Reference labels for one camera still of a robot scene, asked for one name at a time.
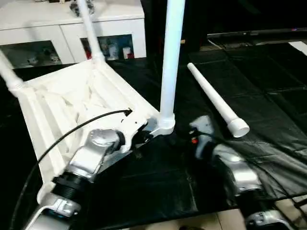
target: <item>table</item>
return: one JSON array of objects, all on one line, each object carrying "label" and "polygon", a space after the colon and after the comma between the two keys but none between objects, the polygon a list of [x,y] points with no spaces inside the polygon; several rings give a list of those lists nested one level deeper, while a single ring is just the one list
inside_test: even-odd
[{"label": "table", "polygon": [[[250,133],[231,139],[224,121],[187,70],[188,62],[193,62],[246,120]],[[249,159],[270,172],[291,196],[307,194],[306,63],[307,57],[289,44],[182,54],[175,101],[176,130],[185,129],[198,116],[209,115],[216,135],[244,148]],[[159,109],[161,57],[109,64]],[[16,72],[28,80],[63,67]],[[10,150],[10,153],[2,151],[9,165],[6,166],[9,176],[4,177],[5,210],[8,210],[5,219],[9,220],[17,194],[35,162],[35,154],[18,101],[5,90],[3,83],[1,89],[2,148]],[[120,229],[234,208],[226,201],[219,176],[206,161],[195,160],[193,152],[178,146],[176,132],[157,137],[103,172],[77,225],[86,229]],[[268,192],[266,199],[285,198],[270,177],[260,170],[257,172]],[[31,183],[17,225],[35,207],[39,175]]]}]

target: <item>cabinet glass door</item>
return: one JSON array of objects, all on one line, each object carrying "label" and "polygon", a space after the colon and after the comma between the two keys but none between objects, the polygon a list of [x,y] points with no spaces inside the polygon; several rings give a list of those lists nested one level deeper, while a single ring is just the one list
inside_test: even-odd
[{"label": "cabinet glass door", "polygon": [[14,69],[62,64],[51,41],[2,45],[0,50]]},{"label": "cabinet glass door", "polygon": [[[97,38],[106,60],[134,58],[132,36],[130,34]],[[81,38],[81,42],[87,59],[90,59],[92,56],[87,38]]]}]

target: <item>white cabinet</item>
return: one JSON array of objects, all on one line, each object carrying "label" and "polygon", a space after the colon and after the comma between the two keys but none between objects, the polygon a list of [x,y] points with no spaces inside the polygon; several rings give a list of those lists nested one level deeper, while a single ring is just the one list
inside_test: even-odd
[{"label": "white cabinet", "polygon": [[58,25],[1,30],[0,49],[13,68],[75,62]]},{"label": "white cabinet", "polygon": [[[108,57],[108,43],[114,42],[119,57],[123,56],[123,48],[130,47],[135,58],[146,57],[144,19],[96,22],[94,29],[98,36],[100,47]],[[87,59],[86,30],[82,23],[61,25],[66,41],[76,62]]]},{"label": "white cabinet", "polygon": [[[0,6],[0,59],[23,68],[89,58],[82,19],[70,3],[11,0]],[[140,0],[95,0],[94,7],[91,17],[106,59],[146,56]]]}]

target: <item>black plastic sheet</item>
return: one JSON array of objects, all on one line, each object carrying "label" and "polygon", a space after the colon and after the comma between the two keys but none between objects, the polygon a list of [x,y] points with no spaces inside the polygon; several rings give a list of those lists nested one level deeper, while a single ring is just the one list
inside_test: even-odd
[{"label": "black plastic sheet", "polygon": [[[231,138],[226,124],[186,67],[193,62],[250,125],[243,138]],[[159,109],[161,57],[114,61],[110,66],[149,103]],[[175,100],[176,129],[183,130],[201,115],[209,115],[215,134],[231,140],[250,160],[267,170],[291,196],[307,194],[307,57],[288,44],[255,46],[181,55]],[[28,80],[57,67],[20,69]],[[2,136],[19,134],[19,144],[3,137],[4,149],[12,149],[15,164],[8,179],[7,210],[12,211],[17,193],[35,162],[18,101],[2,85]],[[124,228],[233,208],[223,183],[207,162],[197,161],[182,148],[176,132],[157,137],[103,172],[95,184],[89,206],[78,226],[85,229]],[[268,192],[266,199],[285,198],[283,190],[257,169]],[[39,176],[32,181],[28,201],[35,200]],[[23,202],[20,223],[33,207]]]}]

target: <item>pipe end cap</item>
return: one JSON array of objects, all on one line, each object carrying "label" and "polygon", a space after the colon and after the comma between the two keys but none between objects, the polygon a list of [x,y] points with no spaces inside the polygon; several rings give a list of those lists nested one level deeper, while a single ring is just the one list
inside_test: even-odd
[{"label": "pipe end cap", "polygon": [[227,128],[235,138],[243,137],[249,132],[248,124],[241,118],[229,122]]}]

